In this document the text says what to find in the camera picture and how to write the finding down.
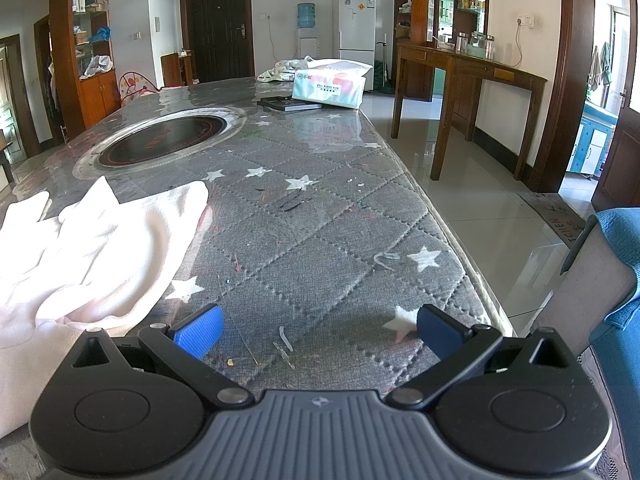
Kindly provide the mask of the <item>wooden console table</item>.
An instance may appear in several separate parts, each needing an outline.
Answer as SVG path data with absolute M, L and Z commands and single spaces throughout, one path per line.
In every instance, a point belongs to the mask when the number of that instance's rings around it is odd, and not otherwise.
M 392 132 L 390 133 L 392 139 L 397 139 L 399 136 L 402 104 L 404 104 L 408 84 L 409 65 L 414 63 L 429 68 L 438 68 L 446 74 L 444 93 L 442 94 L 442 111 L 440 112 L 434 158 L 430 173 L 430 178 L 433 181 L 439 180 L 440 174 L 442 173 L 442 166 L 444 166 L 450 129 L 452 120 L 454 119 L 454 108 L 462 95 L 461 79 L 470 78 L 474 84 L 472 90 L 473 102 L 470 131 L 465 135 L 465 139 L 468 141 L 473 140 L 471 130 L 475 124 L 478 103 L 480 102 L 480 87 L 484 80 L 529 91 L 529 106 L 523 139 L 520 151 L 518 152 L 518 160 L 516 161 L 513 171 L 514 179 L 517 181 L 522 180 L 538 122 L 541 101 L 544 96 L 544 87 L 547 83 L 546 78 L 501 63 L 484 60 L 484 58 L 474 58 L 474 56 L 454 53 L 435 47 L 422 46 L 422 44 L 413 44 L 410 41 L 401 41 L 397 47 L 396 60 L 397 77 Z

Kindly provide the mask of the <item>door mat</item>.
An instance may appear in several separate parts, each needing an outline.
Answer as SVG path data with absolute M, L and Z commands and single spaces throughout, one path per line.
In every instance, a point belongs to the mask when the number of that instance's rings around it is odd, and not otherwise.
M 541 216 L 568 248 L 585 229 L 585 220 L 558 193 L 523 192 L 518 196 Z

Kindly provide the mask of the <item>cream white garment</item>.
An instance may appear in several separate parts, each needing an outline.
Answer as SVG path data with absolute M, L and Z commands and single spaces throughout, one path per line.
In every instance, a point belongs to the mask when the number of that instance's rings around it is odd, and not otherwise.
M 1 225 L 1 432 L 28 422 L 53 372 L 88 328 L 123 335 L 152 310 L 182 265 L 208 201 L 194 181 L 121 203 L 99 178 L 46 218 L 42 191 Z

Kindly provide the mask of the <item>wooden shelf cabinet left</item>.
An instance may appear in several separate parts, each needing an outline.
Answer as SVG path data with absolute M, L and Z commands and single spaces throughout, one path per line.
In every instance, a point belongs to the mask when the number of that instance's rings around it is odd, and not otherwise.
M 55 94 L 68 140 L 120 107 L 115 71 L 86 76 L 90 63 L 113 56 L 99 35 L 110 24 L 108 0 L 49 0 L 48 23 Z

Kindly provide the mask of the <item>polka dot play tent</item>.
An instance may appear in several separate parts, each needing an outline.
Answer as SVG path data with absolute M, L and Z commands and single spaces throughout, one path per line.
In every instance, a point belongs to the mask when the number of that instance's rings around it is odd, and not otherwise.
M 134 70 L 128 70 L 120 76 L 117 89 L 120 97 L 120 105 L 126 106 L 131 101 L 137 99 L 139 96 L 147 96 L 148 94 L 155 94 L 160 92 L 149 78 L 144 75 L 135 72 Z

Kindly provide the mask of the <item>crumpled patterned cloth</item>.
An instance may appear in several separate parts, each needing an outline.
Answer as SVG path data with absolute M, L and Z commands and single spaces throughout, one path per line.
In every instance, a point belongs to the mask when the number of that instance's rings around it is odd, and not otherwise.
M 314 62 L 314 58 L 311 56 L 278 61 L 274 64 L 273 68 L 265 70 L 263 73 L 258 75 L 256 80 L 259 82 L 292 81 L 298 70 L 306 70 L 312 62 Z

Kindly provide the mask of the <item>round black induction cooktop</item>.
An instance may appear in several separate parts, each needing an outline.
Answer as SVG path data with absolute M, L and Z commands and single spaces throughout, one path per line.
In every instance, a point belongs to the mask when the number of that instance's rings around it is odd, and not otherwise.
M 218 116 L 186 116 L 143 127 L 107 145 L 98 162 L 107 168 L 160 159 L 213 139 L 228 122 Z

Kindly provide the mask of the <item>water dispenser with blue bottle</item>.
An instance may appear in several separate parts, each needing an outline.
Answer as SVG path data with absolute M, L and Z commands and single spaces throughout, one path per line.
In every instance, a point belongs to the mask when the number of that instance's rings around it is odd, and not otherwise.
M 302 2 L 296 8 L 296 50 L 299 58 L 316 58 L 319 55 L 316 5 Z

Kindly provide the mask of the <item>dark wooden entrance door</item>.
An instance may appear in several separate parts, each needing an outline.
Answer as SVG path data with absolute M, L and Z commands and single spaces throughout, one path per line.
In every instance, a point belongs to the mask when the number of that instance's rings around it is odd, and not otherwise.
M 180 0 L 180 20 L 198 81 L 255 75 L 252 0 Z

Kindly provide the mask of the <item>white refrigerator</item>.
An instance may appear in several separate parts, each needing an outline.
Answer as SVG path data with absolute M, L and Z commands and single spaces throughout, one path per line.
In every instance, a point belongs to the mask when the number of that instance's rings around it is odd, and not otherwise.
M 364 90 L 373 90 L 376 0 L 334 0 L 334 51 L 337 58 L 370 65 Z

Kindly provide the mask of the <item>tissue box pack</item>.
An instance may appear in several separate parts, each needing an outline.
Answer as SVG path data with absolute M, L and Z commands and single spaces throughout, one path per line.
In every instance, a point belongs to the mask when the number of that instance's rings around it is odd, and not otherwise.
M 296 70 L 292 97 L 299 101 L 356 110 L 360 107 L 372 66 L 357 61 L 313 60 Z

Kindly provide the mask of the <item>wooden glass side door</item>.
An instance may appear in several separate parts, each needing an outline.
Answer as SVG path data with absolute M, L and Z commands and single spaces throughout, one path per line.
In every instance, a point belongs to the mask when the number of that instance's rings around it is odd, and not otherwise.
M 629 0 L 630 33 L 622 106 L 599 183 L 596 211 L 639 206 L 639 0 Z

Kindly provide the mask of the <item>wooden display cabinet right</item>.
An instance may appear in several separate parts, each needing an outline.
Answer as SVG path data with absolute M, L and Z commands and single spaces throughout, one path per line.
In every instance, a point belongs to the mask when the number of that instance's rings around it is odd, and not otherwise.
M 489 0 L 394 0 L 394 5 L 393 61 L 401 44 L 440 47 L 454 44 L 462 32 L 487 32 Z

